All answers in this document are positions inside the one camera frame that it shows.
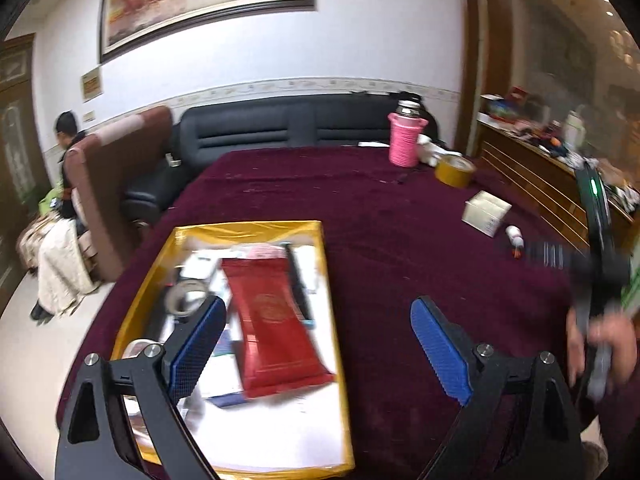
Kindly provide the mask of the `person hand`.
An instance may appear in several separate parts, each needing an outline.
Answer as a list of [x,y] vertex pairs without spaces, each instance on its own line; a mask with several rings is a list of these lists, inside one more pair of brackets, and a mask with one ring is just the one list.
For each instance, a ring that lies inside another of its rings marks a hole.
[[566,317],[567,373],[571,387],[594,403],[630,381],[638,362],[634,322],[620,308],[607,307],[588,318],[584,309],[571,308]]

